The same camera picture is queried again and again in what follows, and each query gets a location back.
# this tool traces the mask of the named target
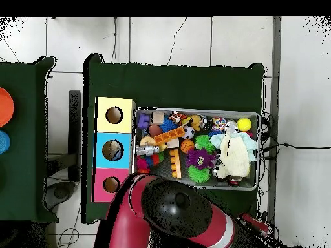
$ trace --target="yellow ball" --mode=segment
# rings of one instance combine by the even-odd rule
[[[251,120],[248,118],[240,118],[237,122],[237,125],[240,131],[249,131],[251,129]]]

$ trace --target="green mat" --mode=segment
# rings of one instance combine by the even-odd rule
[[[84,63],[83,174],[82,210],[87,223],[106,217],[108,203],[91,202],[92,152],[94,134],[94,98],[129,98],[137,107],[234,110],[261,113],[264,67],[249,68],[153,66],[138,63],[103,63],[99,54],[91,54]],[[257,189],[254,191],[199,190],[228,214],[256,214]]]
[[[10,148],[0,155],[0,220],[56,222],[43,204],[46,177],[45,78],[55,59],[0,63],[0,87],[14,100],[14,115],[0,130]]]

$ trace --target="purple block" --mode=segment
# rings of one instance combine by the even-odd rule
[[[138,128],[143,130],[149,126],[149,115],[141,113],[139,116]]]

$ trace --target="yellow box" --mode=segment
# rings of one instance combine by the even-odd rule
[[[136,104],[131,99],[122,98],[96,98],[98,108],[97,131],[104,133],[131,133],[133,125],[133,111]],[[114,119],[113,115],[119,115],[120,120]]]

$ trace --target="green toy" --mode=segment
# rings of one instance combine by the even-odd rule
[[[189,177],[196,183],[206,183],[210,179],[210,169],[198,170],[194,165],[188,168]]]
[[[206,149],[208,153],[213,153],[215,147],[210,142],[210,137],[208,135],[200,135],[195,138],[195,148],[196,149]]]

